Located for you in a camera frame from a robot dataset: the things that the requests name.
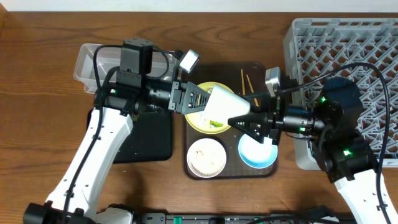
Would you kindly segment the blue bowl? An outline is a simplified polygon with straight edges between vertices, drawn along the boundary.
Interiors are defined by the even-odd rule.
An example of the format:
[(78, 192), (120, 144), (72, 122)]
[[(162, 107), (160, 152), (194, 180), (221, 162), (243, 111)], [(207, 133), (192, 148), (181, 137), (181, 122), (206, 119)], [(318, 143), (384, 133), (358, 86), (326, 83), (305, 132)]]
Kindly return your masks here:
[(265, 169), (276, 161), (278, 146), (272, 144), (272, 139), (264, 138), (263, 143), (258, 143), (244, 134), (238, 142), (238, 153), (241, 160), (249, 167)]

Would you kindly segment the white paper cup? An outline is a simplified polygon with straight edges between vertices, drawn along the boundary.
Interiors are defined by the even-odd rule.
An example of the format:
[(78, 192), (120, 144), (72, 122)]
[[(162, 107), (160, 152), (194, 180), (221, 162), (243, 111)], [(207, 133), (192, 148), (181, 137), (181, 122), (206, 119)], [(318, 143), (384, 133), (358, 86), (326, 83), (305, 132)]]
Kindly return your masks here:
[(227, 124), (230, 118), (249, 114), (250, 102), (215, 84), (203, 111), (203, 118)]

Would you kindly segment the rice and food scraps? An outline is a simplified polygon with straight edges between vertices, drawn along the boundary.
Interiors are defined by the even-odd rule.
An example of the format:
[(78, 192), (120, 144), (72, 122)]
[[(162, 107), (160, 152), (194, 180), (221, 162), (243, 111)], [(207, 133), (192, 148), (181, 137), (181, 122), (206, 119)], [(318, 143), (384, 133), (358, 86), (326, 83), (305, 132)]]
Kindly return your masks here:
[(212, 151), (196, 150), (193, 154), (192, 166), (197, 172), (210, 175), (221, 169), (223, 161)]

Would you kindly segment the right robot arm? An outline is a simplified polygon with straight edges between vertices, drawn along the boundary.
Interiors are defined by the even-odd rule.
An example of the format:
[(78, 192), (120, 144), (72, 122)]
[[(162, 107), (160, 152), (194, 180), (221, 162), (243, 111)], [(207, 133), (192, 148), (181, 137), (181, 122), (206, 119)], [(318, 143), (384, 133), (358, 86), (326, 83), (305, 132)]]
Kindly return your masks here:
[(380, 172), (382, 161), (356, 129), (363, 104), (354, 82), (329, 79), (312, 109), (276, 97), (265, 99), (265, 107), (235, 115), (228, 124), (257, 142), (270, 138), (273, 145), (283, 132), (313, 137), (318, 167), (344, 198), (356, 222), (397, 223), (397, 211)]

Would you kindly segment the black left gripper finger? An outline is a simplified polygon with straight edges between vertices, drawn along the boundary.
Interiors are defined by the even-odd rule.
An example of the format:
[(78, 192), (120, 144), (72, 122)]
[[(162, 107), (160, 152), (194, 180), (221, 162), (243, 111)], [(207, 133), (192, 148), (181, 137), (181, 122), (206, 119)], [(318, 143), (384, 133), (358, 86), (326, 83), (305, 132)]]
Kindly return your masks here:
[(196, 113), (204, 111), (208, 100), (200, 100), (195, 102), (184, 102), (182, 106), (182, 114)]
[(190, 101), (208, 101), (210, 94), (192, 82), (187, 83), (186, 94)]

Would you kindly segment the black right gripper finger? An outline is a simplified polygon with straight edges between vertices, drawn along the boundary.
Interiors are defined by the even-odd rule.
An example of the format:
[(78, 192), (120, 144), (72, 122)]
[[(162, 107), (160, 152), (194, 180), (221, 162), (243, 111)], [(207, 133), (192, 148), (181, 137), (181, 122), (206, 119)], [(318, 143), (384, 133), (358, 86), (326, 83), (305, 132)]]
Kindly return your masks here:
[(247, 134), (253, 140), (263, 143), (269, 135), (267, 113), (247, 114), (228, 119), (228, 125)]
[(251, 112), (252, 113), (263, 113), (269, 110), (269, 102), (270, 102), (270, 94), (265, 91), (260, 91), (257, 93), (251, 93), (249, 95), (243, 96), (243, 99), (245, 99), (248, 102), (254, 102), (253, 105), (251, 105)]

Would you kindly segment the white bowl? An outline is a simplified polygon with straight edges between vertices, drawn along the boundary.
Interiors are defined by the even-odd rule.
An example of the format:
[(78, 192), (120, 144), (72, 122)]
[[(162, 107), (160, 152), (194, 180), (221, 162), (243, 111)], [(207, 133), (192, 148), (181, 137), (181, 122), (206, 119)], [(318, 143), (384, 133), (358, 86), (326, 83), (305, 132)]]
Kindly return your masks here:
[(187, 151), (187, 166), (200, 178), (216, 177), (225, 168), (226, 161), (226, 151), (223, 145), (215, 139), (199, 139)]

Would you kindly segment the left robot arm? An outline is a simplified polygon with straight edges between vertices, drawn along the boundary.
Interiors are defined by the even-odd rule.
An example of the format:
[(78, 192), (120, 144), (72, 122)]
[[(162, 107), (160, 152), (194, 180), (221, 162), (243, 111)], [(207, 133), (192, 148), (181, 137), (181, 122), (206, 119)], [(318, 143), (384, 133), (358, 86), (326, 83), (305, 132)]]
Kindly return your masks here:
[(203, 111), (209, 93), (192, 82), (162, 82), (152, 77), (152, 54), (160, 48), (145, 39), (127, 39), (119, 46), (121, 60), (100, 79), (97, 57), (93, 71), (97, 89), (91, 119), (80, 147), (63, 179), (43, 205), (30, 203), (24, 223), (133, 223), (127, 208), (99, 213), (98, 198), (119, 148), (132, 133), (135, 114), (149, 103), (179, 114)]

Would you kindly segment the wooden chopstick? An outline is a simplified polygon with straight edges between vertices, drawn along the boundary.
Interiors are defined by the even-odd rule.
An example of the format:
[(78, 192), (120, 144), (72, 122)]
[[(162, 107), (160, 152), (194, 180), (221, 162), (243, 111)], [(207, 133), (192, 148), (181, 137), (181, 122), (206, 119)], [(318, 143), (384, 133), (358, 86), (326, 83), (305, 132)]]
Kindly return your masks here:
[[(249, 83), (249, 87), (250, 87), (251, 93), (254, 93), (254, 88), (252, 87), (251, 80), (250, 80), (250, 78), (249, 78), (249, 76), (248, 76), (247, 74), (246, 74), (246, 78), (247, 78), (247, 81), (248, 81), (248, 83)], [(257, 98), (254, 98), (254, 102), (255, 102), (255, 105), (256, 105), (257, 107), (259, 107), (259, 103), (258, 103)]]
[(245, 87), (245, 82), (244, 82), (244, 72), (243, 69), (241, 69), (241, 85), (242, 85), (242, 94), (246, 94), (246, 87)]

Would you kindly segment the green orange snack wrapper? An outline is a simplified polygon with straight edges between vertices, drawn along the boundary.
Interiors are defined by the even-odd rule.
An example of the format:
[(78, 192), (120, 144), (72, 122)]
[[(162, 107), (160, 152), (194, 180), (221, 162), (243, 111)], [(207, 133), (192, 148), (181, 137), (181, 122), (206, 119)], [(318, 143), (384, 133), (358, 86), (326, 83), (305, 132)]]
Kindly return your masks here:
[(216, 121), (210, 121), (210, 126), (211, 126), (212, 128), (221, 128), (221, 127), (224, 126), (224, 124), (223, 124), (223, 123), (216, 122)]

